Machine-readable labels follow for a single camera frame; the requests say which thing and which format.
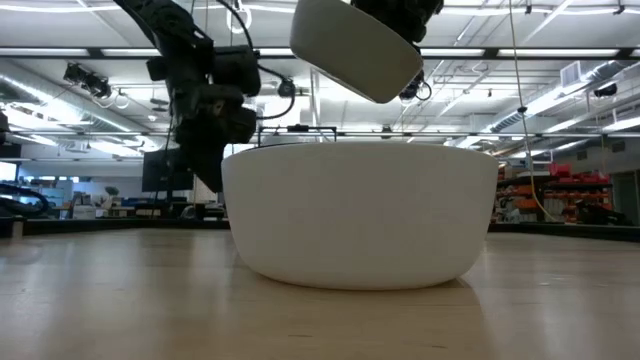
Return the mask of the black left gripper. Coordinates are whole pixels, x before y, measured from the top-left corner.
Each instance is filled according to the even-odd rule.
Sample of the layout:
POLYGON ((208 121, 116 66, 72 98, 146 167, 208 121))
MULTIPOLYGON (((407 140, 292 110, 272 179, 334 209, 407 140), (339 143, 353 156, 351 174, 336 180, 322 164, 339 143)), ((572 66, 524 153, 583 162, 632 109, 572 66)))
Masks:
POLYGON ((193 49, 152 57, 146 66, 153 81, 166 84, 181 157, 209 190, 221 192, 224 146, 231 144, 221 115, 259 93, 256 53, 246 45, 193 49))

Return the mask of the light grey bowl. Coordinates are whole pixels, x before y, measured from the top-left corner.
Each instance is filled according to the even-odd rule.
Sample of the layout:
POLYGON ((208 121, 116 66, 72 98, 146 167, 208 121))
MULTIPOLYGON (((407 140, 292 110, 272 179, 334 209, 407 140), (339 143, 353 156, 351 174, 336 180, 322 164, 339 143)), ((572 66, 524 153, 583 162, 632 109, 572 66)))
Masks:
POLYGON ((409 42, 343 0, 298 0, 289 47, 324 76, 379 104, 396 98, 423 68, 409 42))

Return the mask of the white bowl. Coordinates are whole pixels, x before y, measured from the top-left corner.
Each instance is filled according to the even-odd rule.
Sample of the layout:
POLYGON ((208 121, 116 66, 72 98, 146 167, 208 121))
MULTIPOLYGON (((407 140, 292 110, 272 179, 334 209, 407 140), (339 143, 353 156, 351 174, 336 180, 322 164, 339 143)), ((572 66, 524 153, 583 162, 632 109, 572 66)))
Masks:
POLYGON ((488 232, 497 160, 441 145, 299 143, 222 163, 245 264, 296 285, 414 289, 465 274, 488 232))

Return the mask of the black computer monitor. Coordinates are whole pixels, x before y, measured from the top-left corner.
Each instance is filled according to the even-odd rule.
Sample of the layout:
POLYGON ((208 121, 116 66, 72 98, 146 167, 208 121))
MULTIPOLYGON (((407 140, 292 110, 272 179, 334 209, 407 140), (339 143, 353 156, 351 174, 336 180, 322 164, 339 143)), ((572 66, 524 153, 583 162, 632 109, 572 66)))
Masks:
POLYGON ((192 190, 193 185, 194 174, 178 148, 144 154, 143 192, 192 190))

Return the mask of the black ceiling-mounted device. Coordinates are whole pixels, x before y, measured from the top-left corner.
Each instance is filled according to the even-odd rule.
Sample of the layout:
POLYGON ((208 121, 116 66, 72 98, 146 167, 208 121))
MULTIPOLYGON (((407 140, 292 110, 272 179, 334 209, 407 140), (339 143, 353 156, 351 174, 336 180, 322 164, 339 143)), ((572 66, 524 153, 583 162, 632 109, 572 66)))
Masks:
POLYGON ((112 88, 107 77, 86 70, 77 63, 67 64, 63 79, 70 84, 79 86, 91 96, 99 99, 106 99, 112 95, 112 88))

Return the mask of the white air vent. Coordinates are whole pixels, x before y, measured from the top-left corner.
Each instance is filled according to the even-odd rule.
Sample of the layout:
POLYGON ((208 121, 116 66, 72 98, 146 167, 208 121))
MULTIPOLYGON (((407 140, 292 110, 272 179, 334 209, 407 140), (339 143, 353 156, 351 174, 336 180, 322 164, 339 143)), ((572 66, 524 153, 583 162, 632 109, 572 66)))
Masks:
POLYGON ((581 62, 574 61, 560 70, 560 80, 563 89, 582 82, 581 62))

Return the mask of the dark shelf with red bins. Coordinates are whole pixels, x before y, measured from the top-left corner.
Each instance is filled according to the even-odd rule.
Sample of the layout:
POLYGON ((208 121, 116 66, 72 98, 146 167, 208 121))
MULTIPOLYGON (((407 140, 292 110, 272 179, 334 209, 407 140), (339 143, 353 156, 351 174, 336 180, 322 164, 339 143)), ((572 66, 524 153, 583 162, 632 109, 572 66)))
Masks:
POLYGON ((491 222, 494 224, 611 224, 613 185, 597 171, 575 173, 568 164, 540 170, 503 165, 491 222))

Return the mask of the black metal bar frame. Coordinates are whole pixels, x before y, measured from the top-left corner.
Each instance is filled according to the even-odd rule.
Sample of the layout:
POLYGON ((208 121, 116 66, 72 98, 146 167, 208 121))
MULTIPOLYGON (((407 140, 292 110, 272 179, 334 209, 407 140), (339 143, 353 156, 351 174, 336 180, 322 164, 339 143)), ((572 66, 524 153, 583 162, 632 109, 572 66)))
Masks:
POLYGON ((261 126, 256 132, 258 147, 298 143, 336 142, 336 127, 295 124, 289 126, 261 126))

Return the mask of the black table border rail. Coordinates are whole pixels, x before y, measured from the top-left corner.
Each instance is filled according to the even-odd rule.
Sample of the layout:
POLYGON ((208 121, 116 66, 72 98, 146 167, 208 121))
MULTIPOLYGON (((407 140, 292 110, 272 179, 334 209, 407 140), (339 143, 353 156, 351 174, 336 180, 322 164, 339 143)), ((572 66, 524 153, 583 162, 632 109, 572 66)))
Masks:
MULTIPOLYGON (((138 228, 229 230, 230 225, 226 221, 168 219, 45 220, 0 218, 0 239, 11 238, 13 235, 47 235, 138 228)), ((640 227, 524 223, 491 224, 488 231, 600 239, 640 244, 640 227)))

